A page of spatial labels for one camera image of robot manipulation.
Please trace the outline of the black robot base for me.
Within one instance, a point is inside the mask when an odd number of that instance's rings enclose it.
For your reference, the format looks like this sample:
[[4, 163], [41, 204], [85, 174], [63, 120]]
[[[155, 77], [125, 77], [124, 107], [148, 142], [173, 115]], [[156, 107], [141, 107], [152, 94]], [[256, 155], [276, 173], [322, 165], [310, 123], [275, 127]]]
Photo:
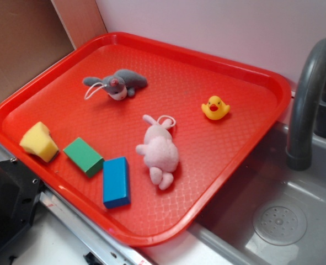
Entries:
[[33, 225], [42, 187], [22, 161], [0, 161], [0, 253]]

